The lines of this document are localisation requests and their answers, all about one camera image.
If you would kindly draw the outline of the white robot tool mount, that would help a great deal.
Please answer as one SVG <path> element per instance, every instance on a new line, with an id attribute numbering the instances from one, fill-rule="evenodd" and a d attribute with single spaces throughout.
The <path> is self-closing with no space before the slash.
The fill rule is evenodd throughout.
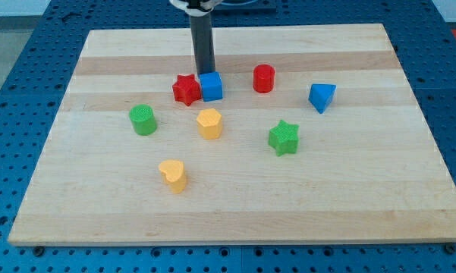
<path id="1" fill-rule="evenodd" d="M 169 2 L 189 16 L 205 16 L 221 4 L 221 0 L 169 0 Z"/>

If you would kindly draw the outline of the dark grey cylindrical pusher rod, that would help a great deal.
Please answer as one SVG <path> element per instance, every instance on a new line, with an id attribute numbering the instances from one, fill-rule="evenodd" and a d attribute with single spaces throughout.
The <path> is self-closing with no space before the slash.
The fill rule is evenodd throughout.
<path id="1" fill-rule="evenodd" d="M 215 53 L 212 36 L 211 14 L 202 17 L 190 17 L 190 31 L 197 74 L 208 74 L 215 71 Z"/>

